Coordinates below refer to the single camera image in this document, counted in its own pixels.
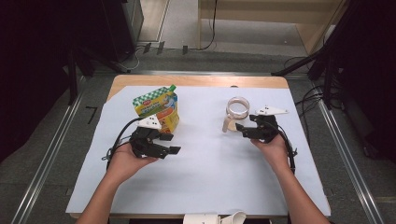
yellow carton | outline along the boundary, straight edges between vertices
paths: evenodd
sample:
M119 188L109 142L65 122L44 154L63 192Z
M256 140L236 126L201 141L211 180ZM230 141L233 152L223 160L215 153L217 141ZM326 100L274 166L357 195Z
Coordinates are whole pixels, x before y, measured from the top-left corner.
M134 110L139 117L156 114L163 126L161 133L172 133L178 125L176 86L162 87L145 95L134 98Z

hand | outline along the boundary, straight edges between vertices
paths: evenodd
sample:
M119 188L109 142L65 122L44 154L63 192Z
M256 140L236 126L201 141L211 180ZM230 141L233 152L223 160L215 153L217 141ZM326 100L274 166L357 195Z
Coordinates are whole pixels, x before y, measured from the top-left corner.
M285 141L280 134L270 143L263 143L259 139L250 139L250 141L262 152L275 173L283 169L290 169L288 151L286 150Z
M136 174L136 172L142 167L157 160L157 158L152 157L137 158L132 152L131 144L124 144L114 152L113 158L111 159L111 163L106 172L106 178L110 178L117 184L121 184Z

person's left hand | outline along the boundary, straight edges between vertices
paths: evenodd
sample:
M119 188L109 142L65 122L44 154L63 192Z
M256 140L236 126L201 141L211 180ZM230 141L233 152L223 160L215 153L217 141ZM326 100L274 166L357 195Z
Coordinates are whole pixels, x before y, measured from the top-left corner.
M111 163L108 166L106 176L118 184L121 184L136 174L142 167L157 161L157 158L137 158L132 152L131 144L127 143L114 152Z

white paper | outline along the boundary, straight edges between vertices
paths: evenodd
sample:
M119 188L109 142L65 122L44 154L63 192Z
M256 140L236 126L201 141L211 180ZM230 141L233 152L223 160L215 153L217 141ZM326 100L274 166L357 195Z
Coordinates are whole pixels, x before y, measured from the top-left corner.
M101 158L123 126L137 118L132 100L158 88L125 87L105 104L66 213L81 213L89 202L106 171L106 161ZM230 215L244 211L254 216L286 216L288 209L281 188L260 151L241 133L221 130L227 102L234 96L243 96L250 103L250 114L265 105L289 111L277 115L276 120L293 148L298 148L296 176L322 213L331 214L289 90L177 87L175 93L180 117L175 136L171 142L156 143L181 150L146 166L124 182L111 213ZM248 119L238 122L256 126ZM131 125L124 136L135 127Z

person's right hand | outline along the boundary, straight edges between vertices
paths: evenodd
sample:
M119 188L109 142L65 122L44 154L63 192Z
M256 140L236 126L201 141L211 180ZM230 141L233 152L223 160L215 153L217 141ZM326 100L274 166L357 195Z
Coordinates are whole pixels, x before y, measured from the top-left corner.
M285 141L280 134L270 143L264 143L259 139L250 139L250 141L264 154L265 159L270 163L275 173L283 169L290 169L288 151L286 150Z

